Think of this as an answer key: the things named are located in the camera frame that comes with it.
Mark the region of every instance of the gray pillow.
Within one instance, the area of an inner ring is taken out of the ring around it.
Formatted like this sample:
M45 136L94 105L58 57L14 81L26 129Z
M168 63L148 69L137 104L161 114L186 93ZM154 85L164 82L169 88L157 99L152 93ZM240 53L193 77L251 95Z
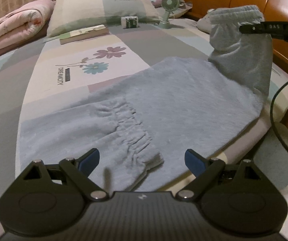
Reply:
M56 0L47 36L101 24L120 25L123 16L137 16L143 23L159 22L159 13L149 0Z

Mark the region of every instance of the flower print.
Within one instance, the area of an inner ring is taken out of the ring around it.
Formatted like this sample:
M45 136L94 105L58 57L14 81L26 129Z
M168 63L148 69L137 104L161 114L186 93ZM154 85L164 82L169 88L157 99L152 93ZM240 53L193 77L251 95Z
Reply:
M118 47L108 47L107 50L98 50L97 53L94 54L94 56L97 56L97 59L101 59L106 57L107 59L110 59L112 57L122 57L122 55L126 54L125 52L122 52L126 48L121 48L120 46Z
M70 67L80 66L80 67L82 67L82 66L86 66L86 65L79 65L80 63L87 63L87 61L90 61L90 60L93 60L93 59L96 59L96 58L89 59L88 57L85 57L80 62L69 63L69 64L64 64L64 65L55 65L55 66L70 66Z
M103 71L107 70L108 63L104 62L95 62L91 64L87 64L85 68L83 69L84 73L87 74L96 74L96 73L102 73Z
M42 23L42 21L40 20L40 19L35 19L34 21L33 21L33 24L34 25L40 25Z

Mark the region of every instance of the metal screw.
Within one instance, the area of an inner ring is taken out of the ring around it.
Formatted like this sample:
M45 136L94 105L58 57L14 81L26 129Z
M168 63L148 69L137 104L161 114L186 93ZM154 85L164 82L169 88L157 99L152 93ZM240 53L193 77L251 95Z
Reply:
M103 198L106 198L107 194L105 191L96 190L96 191L93 191L92 193L90 193L90 196L93 199L103 199Z
M185 199L191 198L194 196L194 192L191 190L181 190L178 194L181 198L185 198Z

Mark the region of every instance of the green mini fan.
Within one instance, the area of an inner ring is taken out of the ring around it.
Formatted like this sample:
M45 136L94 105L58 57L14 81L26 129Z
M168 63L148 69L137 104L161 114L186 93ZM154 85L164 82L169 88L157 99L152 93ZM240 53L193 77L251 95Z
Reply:
M169 17L172 12L174 12L180 6L179 0L162 0L162 7L165 9L165 13L162 20L159 23L159 27L163 29L170 28Z

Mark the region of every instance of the bedsheet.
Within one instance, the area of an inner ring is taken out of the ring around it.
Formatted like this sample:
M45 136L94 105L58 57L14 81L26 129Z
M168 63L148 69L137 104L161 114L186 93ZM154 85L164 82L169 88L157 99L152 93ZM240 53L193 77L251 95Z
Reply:
M16 144L23 121L63 110L166 57L208 58L213 51L209 36L194 21L176 19L172 24L169 30L150 24L125 30L115 26L109 28L110 35L65 45L58 39L40 39L0 56L0 196L20 173ZM273 64L260 118L215 156L234 163L255 145L270 127L270 100L286 81L288 75ZM279 121L287 109L288 87L276 99L275 119ZM145 189L145 181L139 191Z

